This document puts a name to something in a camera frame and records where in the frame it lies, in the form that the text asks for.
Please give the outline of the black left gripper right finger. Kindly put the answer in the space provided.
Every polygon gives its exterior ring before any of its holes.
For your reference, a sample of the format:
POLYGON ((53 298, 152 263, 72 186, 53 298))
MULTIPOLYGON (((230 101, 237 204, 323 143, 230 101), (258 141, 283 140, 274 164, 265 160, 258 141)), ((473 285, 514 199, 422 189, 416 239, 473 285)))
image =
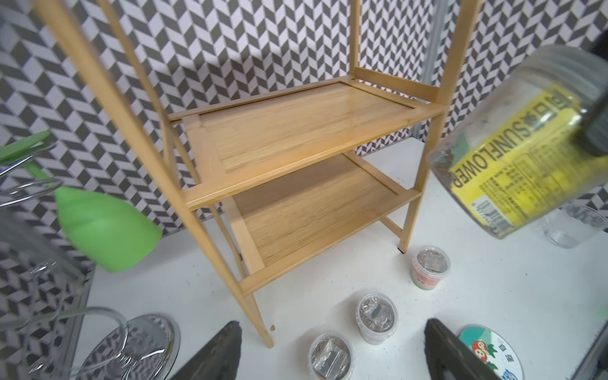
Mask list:
POLYGON ((499 378, 437 318, 424 328, 424 353, 432 380, 499 378))

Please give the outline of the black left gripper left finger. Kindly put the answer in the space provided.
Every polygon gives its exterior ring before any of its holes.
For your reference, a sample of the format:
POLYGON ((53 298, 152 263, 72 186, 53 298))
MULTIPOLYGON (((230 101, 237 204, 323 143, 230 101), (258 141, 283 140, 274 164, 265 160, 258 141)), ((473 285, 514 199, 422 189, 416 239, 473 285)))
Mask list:
POLYGON ((172 379, 235 380, 241 353, 242 328, 230 321, 172 379))

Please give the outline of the jar with strawberry lid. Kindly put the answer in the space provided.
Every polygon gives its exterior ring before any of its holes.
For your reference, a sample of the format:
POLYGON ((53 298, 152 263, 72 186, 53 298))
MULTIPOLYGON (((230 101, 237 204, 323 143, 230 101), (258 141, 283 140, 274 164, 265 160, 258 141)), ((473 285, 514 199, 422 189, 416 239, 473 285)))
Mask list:
POLYGON ((459 339, 499 378, 525 378, 515 350, 494 330, 482 325, 468 325, 459 332, 459 339))

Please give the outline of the sunflower seed jar yellow label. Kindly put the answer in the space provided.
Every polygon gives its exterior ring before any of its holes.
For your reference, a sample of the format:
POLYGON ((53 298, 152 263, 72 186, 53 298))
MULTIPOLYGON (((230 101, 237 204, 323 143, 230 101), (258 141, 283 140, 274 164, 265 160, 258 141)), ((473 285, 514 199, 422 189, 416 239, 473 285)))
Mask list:
POLYGON ((607 180, 607 56, 563 45, 525 59, 427 157, 495 238, 607 180))

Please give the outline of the bamboo three-tier shelf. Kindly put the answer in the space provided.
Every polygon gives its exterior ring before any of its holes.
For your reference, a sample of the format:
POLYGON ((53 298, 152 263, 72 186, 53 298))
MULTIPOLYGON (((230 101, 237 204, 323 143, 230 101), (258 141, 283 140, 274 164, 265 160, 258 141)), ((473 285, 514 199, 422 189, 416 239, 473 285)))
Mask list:
POLYGON ((348 74, 168 114, 112 9, 100 6, 158 114, 157 150, 62 1, 36 1, 85 84, 268 347, 254 294, 373 223, 409 247, 429 177, 421 160, 405 188, 356 148, 428 121, 428 155, 442 137, 482 4, 461 3, 439 86, 363 68, 361 4, 350 4, 348 74))

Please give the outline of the small foil-lid cup middle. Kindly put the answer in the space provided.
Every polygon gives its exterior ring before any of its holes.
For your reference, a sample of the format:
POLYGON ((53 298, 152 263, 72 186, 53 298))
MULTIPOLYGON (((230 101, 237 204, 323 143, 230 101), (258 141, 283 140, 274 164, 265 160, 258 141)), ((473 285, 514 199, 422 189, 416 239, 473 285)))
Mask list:
POLYGON ((357 304, 356 322, 361 337, 367 343, 381 345, 397 331, 397 307, 385 294, 366 294, 357 304))

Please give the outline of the small foil-lid cup pink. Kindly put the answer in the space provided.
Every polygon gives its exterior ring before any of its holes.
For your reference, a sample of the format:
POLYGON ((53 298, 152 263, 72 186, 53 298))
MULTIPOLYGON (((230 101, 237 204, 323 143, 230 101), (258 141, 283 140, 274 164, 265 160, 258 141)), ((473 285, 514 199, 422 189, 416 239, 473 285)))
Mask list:
POLYGON ((451 269, 451 259, 439 247, 422 246, 413 256, 411 277, 418 288, 430 291, 436 288, 451 269))

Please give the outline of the small foil-lid cup left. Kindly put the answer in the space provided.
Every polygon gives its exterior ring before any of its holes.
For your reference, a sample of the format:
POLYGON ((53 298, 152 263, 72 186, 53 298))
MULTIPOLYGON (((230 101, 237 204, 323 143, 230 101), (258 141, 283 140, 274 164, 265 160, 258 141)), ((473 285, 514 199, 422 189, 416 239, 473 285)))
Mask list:
POLYGON ((307 364, 311 379, 350 379, 354 370, 352 345, 338 332, 323 332, 310 345, 307 364))

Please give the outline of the green spray bottle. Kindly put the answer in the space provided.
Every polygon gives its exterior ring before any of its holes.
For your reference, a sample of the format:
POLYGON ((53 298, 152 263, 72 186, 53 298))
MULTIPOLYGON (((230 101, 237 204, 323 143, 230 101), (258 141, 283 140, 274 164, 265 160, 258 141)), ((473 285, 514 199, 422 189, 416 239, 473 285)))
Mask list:
POLYGON ((46 174, 35 158, 55 147, 49 131, 1 148, 1 175, 25 169, 33 180, 1 191, 1 207, 52 196, 60 226, 74 248, 107 272, 123 272, 158 245, 162 231, 135 207, 114 196, 69 187, 46 174))

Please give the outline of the clear plastic cup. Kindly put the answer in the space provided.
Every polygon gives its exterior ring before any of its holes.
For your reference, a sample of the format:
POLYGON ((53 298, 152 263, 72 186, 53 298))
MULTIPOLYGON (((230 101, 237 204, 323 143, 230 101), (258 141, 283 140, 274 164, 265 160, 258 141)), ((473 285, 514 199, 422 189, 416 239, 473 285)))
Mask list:
POLYGON ((541 231, 554 245, 573 249, 607 228, 607 218, 585 205, 565 204, 546 215, 541 231))

